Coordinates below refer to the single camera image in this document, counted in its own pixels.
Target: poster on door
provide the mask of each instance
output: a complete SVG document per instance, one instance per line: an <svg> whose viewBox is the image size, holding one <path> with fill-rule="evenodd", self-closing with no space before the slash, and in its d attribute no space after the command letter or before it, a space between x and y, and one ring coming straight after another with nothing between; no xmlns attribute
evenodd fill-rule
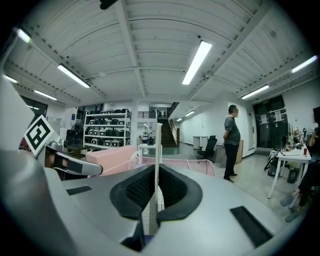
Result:
<svg viewBox="0 0 320 256"><path fill-rule="evenodd" d="M275 121L276 121L276 122L282 121L281 111L276 111L276 112L274 112L274 114L275 114Z"/></svg>
<svg viewBox="0 0 320 256"><path fill-rule="evenodd" d="M266 114L262 114L261 115L261 124L266 124L267 123L267 115Z"/></svg>

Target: man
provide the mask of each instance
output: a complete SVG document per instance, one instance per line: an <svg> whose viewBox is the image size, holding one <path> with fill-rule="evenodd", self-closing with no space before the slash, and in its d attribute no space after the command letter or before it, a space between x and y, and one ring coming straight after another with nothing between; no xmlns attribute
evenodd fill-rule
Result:
<svg viewBox="0 0 320 256"><path fill-rule="evenodd" d="M240 143L240 132L236 125L235 118L238 116L239 110L236 105L229 106L229 115L224 121L224 147L226 152L226 165L224 179L234 183L230 176L235 177L234 166L237 158L238 147Z"/></svg>

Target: white ceiling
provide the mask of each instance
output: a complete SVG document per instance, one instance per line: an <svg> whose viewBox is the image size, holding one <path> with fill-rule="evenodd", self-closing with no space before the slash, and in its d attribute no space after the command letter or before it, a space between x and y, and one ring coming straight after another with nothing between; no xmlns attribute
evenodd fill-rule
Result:
<svg viewBox="0 0 320 256"><path fill-rule="evenodd" d="M271 94L296 76L316 76L315 65L289 75L312 53L290 18L263 0L119 0L108 10L95 0L47 0L21 27L32 42L17 41L5 73L19 81L22 94L39 90L64 107L210 102L221 92L240 97L269 83ZM201 40L213 47L192 82L182 85ZM58 70L60 63L91 88Z"/></svg>

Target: fluorescent ceiling light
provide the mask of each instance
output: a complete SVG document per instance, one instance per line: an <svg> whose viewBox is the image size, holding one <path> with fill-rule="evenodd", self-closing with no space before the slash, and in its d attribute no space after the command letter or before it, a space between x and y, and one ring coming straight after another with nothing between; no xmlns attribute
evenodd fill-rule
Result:
<svg viewBox="0 0 320 256"><path fill-rule="evenodd" d="M39 110L39 108L35 107L35 106L29 106L27 105L30 109L34 109L34 110Z"/></svg>
<svg viewBox="0 0 320 256"><path fill-rule="evenodd" d="M51 99L51 100L54 100L54 101L57 100L57 98L52 97L52 96L50 96L50 95L48 95L48 94L45 94L45 93L43 93L43 92L41 92L41 91L35 90L34 92L35 92L36 94L40 94L40 95L42 95L42 96L44 96L44 97L47 97L47 98L49 98L49 99Z"/></svg>
<svg viewBox="0 0 320 256"><path fill-rule="evenodd" d="M262 92L262 91L264 91L264 90L266 90L266 89L268 89L268 88L269 88L269 85L265 85L264 87L261 87L261 88L258 89L258 90L254 90L253 92L250 92L249 94L241 97L241 99L244 100L244 99L246 99L246 98L249 98L249 97L251 97L252 95L258 94L258 93L260 93L260 92Z"/></svg>
<svg viewBox="0 0 320 256"><path fill-rule="evenodd" d="M303 69L305 66L309 65L310 63L314 62L317 59L317 55L311 57L310 59L306 60L305 62L301 63L300 65L294 67L292 69L292 73L295 73L301 69Z"/></svg>
<svg viewBox="0 0 320 256"><path fill-rule="evenodd" d="M204 62L206 56L208 55L208 52L210 51L211 47L212 47L212 44L201 41L199 49L196 52L194 59L189 67L189 70L183 79L183 82L182 82L183 85L190 84L191 80L194 78L195 74L200 68L202 62Z"/></svg>
<svg viewBox="0 0 320 256"><path fill-rule="evenodd" d="M30 42L30 36L28 36L22 29L18 29L18 36L26 43Z"/></svg>
<svg viewBox="0 0 320 256"><path fill-rule="evenodd" d="M193 113L194 113L194 111L192 110L191 112L189 112L188 114L186 114L185 117L188 117L188 116L190 116L190 115L193 114Z"/></svg>
<svg viewBox="0 0 320 256"><path fill-rule="evenodd" d="M9 81L11 81L12 83L15 83L15 84L17 84L18 83L18 81L17 80L15 80L15 79L13 79L13 78L11 78L11 77L9 77L9 76L7 76L7 75L3 75L4 76L4 78L5 79L7 79L7 80L9 80Z"/></svg>
<svg viewBox="0 0 320 256"><path fill-rule="evenodd" d="M82 81L77 75L75 75L74 73L72 73L69 69L67 69L65 66L63 66L62 64L60 64L58 66L58 69L61 70L63 73L65 73L67 76L71 77L74 81L76 81L77 83L79 83L80 85L82 85L85 88L90 88L90 85L88 85L86 82Z"/></svg>

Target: gray t-shirt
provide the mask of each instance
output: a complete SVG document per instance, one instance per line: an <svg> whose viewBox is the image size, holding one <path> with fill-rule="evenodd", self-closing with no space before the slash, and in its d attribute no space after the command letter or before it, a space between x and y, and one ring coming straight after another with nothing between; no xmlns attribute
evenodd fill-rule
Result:
<svg viewBox="0 0 320 256"><path fill-rule="evenodd" d="M240 143L240 132L237 127L236 121L233 117L227 116L224 121L224 129L229 131L229 136L224 141L224 144L239 145Z"/></svg>

